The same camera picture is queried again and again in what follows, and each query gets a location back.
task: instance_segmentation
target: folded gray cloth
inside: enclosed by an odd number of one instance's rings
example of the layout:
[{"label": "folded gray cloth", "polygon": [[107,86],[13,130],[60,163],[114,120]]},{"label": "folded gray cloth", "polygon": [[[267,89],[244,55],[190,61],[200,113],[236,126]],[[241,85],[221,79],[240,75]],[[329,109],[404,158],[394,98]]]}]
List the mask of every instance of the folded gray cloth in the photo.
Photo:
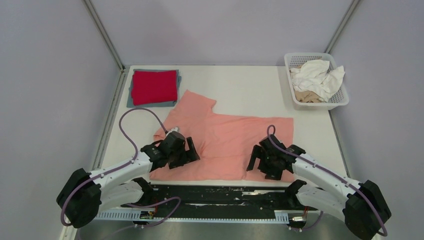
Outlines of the folded gray cloth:
[{"label": "folded gray cloth", "polygon": [[[173,71],[173,70],[151,70],[151,69],[136,69],[136,71],[144,71],[144,72],[165,72],[165,71]],[[180,83],[181,83],[181,76],[180,76],[180,72],[178,70],[176,70],[176,90],[178,91],[178,89],[180,88]],[[155,102],[155,103],[148,103],[148,104],[141,104],[141,105],[137,105],[135,106],[133,104],[133,98],[131,97],[131,91],[133,90],[133,80],[131,80],[131,85],[129,86],[129,94],[128,94],[128,99],[126,101],[126,107],[127,108],[135,108],[135,107],[143,107],[143,108],[163,108],[163,107],[174,107],[175,104],[177,104],[177,101],[164,101],[164,102]]]}]

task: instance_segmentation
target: white cloth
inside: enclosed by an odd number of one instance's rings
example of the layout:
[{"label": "white cloth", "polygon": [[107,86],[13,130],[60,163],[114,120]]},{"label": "white cloth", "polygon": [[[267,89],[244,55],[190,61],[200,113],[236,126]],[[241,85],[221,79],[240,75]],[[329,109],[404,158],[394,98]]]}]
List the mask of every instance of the white cloth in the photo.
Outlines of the white cloth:
[{"label": "white cloth", "polygon": [[327,73],[329,61],[321,59],[307,61],[301,68],[290,68],[291,82],[296,91],[312,91],[322,98],[323,102],[337,93],[342,86],[345,68],[338,68]]}]

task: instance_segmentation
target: wire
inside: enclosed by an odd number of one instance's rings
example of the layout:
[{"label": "wire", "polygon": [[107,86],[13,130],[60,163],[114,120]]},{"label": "wire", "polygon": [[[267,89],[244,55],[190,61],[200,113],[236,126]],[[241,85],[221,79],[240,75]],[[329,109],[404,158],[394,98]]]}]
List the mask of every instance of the wire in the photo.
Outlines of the wire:
[{"label": "wire", "polygon": [[176,206],[173,208],[173,210],[168,214],[168,215],[166,215],[166,217],[164,217],[163,219],[161,219],[161,220],[159,220],[159,221],[157,221],[157,222],[155,222],[155,223],[152,223],[152,224],[149,224],[149,225],[143,225],[142,226],[142,228],[149,228],[149,227],[154,227],[154,226],[157,226],[157,225],[159,225],[159,224],[161,224],[161,223],[163,223],[163,222],[165,222],[167,219],[169,219],[170,218],[170,216],[177,210],[177,208],[180,206],[180,203],[181,203],[181,198],[180,197],[178,197],[178,196],[173,196],[173,197],[170,197],[170,198],[168,198],[168,199],[166,199],[166,200],[163,200],[163,201],[160,201],[160,202],[157,202],[157,203],[155,203],[155,204],[152,204],[152,205],[148,205],[148,206],[139,206],[139,205],[135,205],[135,204],[127,204],[127,206],[130,206],[130,207],[132,207],[132,208],[138,208],[138,209],[146,209],[146,208],[153,208],[153,207],[156,207],[156,206],[159,206],[159,205],[161,205],[161,204],[164,204],[164,203],[167,203],[167,202],[169,202],[169,201],[171,201],[171,200],[174,200],[174,199],[178,199],[178,203],[176,204]]},{"label": "wire", "polygon": [[291,227],[291,226],[289,226],[288,227],[288,229],[289,230],[294,230],[294,231],[296,231],[296,232],[303,232],[303,231],[308,231],[308,230],[311,230],[311,229],[313,229],[320,221],[321,221],[321,219],[323,218],[323,215],[324,215],[324,212],[323,211],[321,211],[320,213],[319,213],[319,216],[318,216],[318,218],[316,219],[316,221],[312,224],[312,225],[310,225],[310,226],[307,226],[307,227],[303,227],[303,228],[296,228],[296,227]]},{"label": "wire", "polygon": [[[115,167],[115,168],[112,168],[112,169],[110,169],[110,170],[108,170],[108,171],[105,171],[105,172],[103,172],[102,174],[104,175],[104,176],[106,176],[106,175],[108,175],[108,174],[110,174],[110,173],[113,173],[113,172],[116,172],[116,171],[118,171],[118,170],[121,170],[121,169],[123,169],[123,168],[125,168],[126,166],[128,166],[128,165],[130,165],[131,164],[131,161],[133,161],[133,160],[135,160],[136,158],[137,158],[137,156],[138,156],[138,154],[139,154],[139,150],[138,150],[138,148],[137,148],[137,145],[136,145],[136,143],[125,133],[125,131],[124,131],[124,129],[122,128],[122,120],[124,119],[124,117],[127,115],[127,114],[129,114],[130,112],[132,112],[132,111],[135,111],[135,110],[145,110],[145,111],[148,111],[149,113],[151,113],[151,114],[153,114],[153,116],[157,119],[157,121],[159,122],[159,124],[160,124],[160,126],[162,127],[162,129],[165,131],[165,134],[166,133],[168,133],[168,131],[167,131],[167,129],[165,128],[165,126],[164,126],[164,124],[161,122],[161,120],[159,119],[159,117],[158,117],[158,115],[156,115],[156,113],[154,113],[152,110],[150,110],[150,109],[147,109],[147,108],[144,108],[144,107],[135,107],[135,108],[132,108],[132,109],[130,109],[130,110],[128,110],[128,111],[126,111],[121,117],[120,117],[120,119],[119,119],[119,129],[120,129],[120,131],[122,132],[122,134],[124,135],[124,137],[132,144],[132,146],[134,147],[134,150],[135,150],[135,154],[134,154],[134,156],[132,157],[132,159],[130,160],[130,161],[128,161],[128,162],[126,162],[126,163],[124,163],[124,164],[122,164],[122,165],[120,165],[120,166],[117,166],[117,167]],[[94,180],[96,180],[96,179],[98,179],[98,178],[100,178],[102,175],[101,174],[99,174],[99,175],[96,175],[96,176],[93,176],[93,177],[91,177],[91,178],[89,178],[89,179],[87,179],[87,180],[85,180],[84,182],[82,182],[80,185],[78,185],[70,194],[69,194],[69,196],[66,198],[66,200],[65,200],[65,202],[63,203],[63,206],[62,206],[62,211],[60,212],[60,221],[61,221],[61,223],[64,225],[64,226],[66,226],[66,227],[69,227],[69,226],[71,226],[72,225],[72,223],[67,223],[66,221],[65,221],[65,210],[66,210],[66,208],[67,208],[67,206],[68,206],[68,204],[69,204],[69,201],[71,200],[71,198],[75,195],[75,193],[76,192],[78,192],[78,190],[80,190],[82,187],[84,187],[86,184],[88,184],[88,183],[90,183],[91,181],[94,181]]]},{"label": "wire", "polygon": [[278,150],[280,150],[281,152],[283,152],[283,153],[285,153],[285,154],[288,154],[288,155],[291,155],[291,156],[293,156],[293,157],[295,157],[295,158],[298,158],[298,159],[301,159],[301,160],[303,160],[303,161],[305,161],[306,163],[308,163],[308,164],[310,164],[310,165],[312,165],[312,166],[315,166],[316,168],[318,168],[318,169],[321,169],[321,170],[323,170],[324,172],[326,172],[326,173],[328,173],[328,174],[330,174],[331,176],[333,176],[333,177],[335,177],[336,179],[338,179],[339,181],[341,181],[342,183],[344,183],[345,185],[347,185],[347,186],[349,186],[351,189],[353,189],[355,192],[357,192],[364,200],[365,200],[365,202],[368,204],[368,206],[371,208],[371,211],[374,213],[374,215],[375,215],[375,217],[377,218],[377,221],[378,221],[378,223],[380,224],[380,226],[381,226],[381,229],[383,230],[383,232],[381,233],[381,232],[377,232],[379,235],[381,235],[381,236],[383,236],[383,237],[387,237],[387,235],[388,235],[388,233],[387,233],[387,229],[386,229],[386,226],[384,225],[384,222],[383,222],[383,220],[382,220],[382,218],[380,217],[380,215],[379,215],[379,213],[377,212],[377,210],[376,210],[376,208],[373,206],[373,204],[371,203],[371,201],[368,199],[368,197],[367,196],[365,196],[365,194],[363,194],[358,188],[356,188],[355,186],[353,186],[352,184],[350,184],[350,183],[348,183],[348,181],[346,181],[343,177],[341,177],[341,176],[339,176],[339,175],[337,175],[336,173],[334,173],[334,172],[332,172],[331,170],[329,170],[329,169],[327,169],[327,168],[325,168],[325,167],[323,167],[323,166],[320,166],[320,165],[317,165],[317,164],[315,164],[315,163],[313,163],[312,161],[310,161],[310,160],[308,160],[308,159],[306,159],[306,158],[304,158],[304,157],[302,157],[302,156],[299,156],[299,155],[297,155],[297,154],[294,154],[294,153],[292,153],[292,152],[289,152],[289,151],[287,151],[287,150],[284,150],[284,149],[282,149],[281,147],[279,147],[273,140],[272,140],[272,138],[271,138],[271,135],[270,135],[270,128],[273,128],[273,133],[272,134],[275,134],[276,133],[276,126],[274,126],[274,125],[269,125],[268,126],[268,128],[266,129],[266,134],[267,134],[267,136],[268,136],[268,139],[269,139],[269,141],[272,143],[272,145],[274,146],[274,147],[276,147]]},{"label": "wire", "polygon": [[[167,202],[169,202],[169,201],[172,201],[172,200],[175,200],[175,199],[177,199],[178,200],[178,203],[176,204],[176,206],[173,208],[173,210],[166,216],[166,217],[164,217],[163,219],[161,219],[160,221],[158,221],[158,222],[155,222],[155,223],[152,223],[152,224],[148,224],[148,225],[139,225],[139,224],[135,224],[135,225],[129,225],[129,226],[125,226],[125,227],[122,227],[122,228],[120,228],[120,229],[118,229],[118,230],[116,230],[116,231],[114,231],[114,232],[112,232],[111,234],[109,234],[109,235],[107,235],[107,236],[105,236],[105,237],[103,237],[101,240],[105,240],[105,239],[108,239],[108,238],[110,238],[110,237],[112,237],[113,235],[115,235],[115,234],[117,234],[117,233],[120,233],[120,232],[122,232],[122,231],[125,231],[125,230],[127,230],[127,229],[132,229],[132,228],[138,228],[139,226],[141,226],[141,228],[143,229],[143,228],[149,228],[149,227],[154,227],[154,226],[157,226],[157,225],[159,225],[159,224],[162,224],[163,222],[165,222],[167,219],[169,219],[170,218],[170,216],[177,210],[177,208],[180,206],[180,203],[181,203],[181,198],[180,197],[178,197],[178,196],[173,196],[173,197],[170,197],[170,198],[168,198],[168,199],[166,199],[166,200],[163,200],[163,201],[160,201],[160,202],[157,202],[157,203],[155,203],[155,204],[152,204],[152,205],[147,205],[147,206],[139,206],[139,205],[135,205],[135,204],[127,204],[127,206],[129,206],[129,207],[132,207],[132,208],[138,208],[138,209],[147,209],[147,208],[153,208],[153,207],[157,207],[157,206],[159,206],[159,205],[161,205],[161,204],[164,204],[164,203],[167,203]],[[81,230],[80,229],[78,229],[77,230],[77,232],[76,232],[76,237],[77,237],[77,240],[82,240],[82,238],[81,238]]]}]

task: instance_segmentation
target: stack of folded clothes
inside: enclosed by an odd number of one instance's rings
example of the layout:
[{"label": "stack of folded clothes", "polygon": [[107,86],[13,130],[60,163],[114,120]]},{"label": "stack of folded clothes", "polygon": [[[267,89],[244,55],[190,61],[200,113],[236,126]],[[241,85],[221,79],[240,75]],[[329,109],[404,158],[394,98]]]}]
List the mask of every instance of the stack of folded clothes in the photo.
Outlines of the stack of folded clothes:
[{"label": "stack of folded clothes", "polygon": [[132,75],[127,108],[173,107],[178,100],[178,70],[136,70]]}]

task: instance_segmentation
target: beige cloth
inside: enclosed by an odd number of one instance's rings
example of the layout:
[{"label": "beige cloth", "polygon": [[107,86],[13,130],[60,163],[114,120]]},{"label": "beige cloth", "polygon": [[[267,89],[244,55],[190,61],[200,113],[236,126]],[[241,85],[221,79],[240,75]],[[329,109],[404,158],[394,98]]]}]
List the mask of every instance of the beige cloth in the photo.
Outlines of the beige cloth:
[{"label": "beige cloth", "polygon": [[313,91],[296,91],[294,90],[294,96],[301,103],[322,103],[322,98]]}]

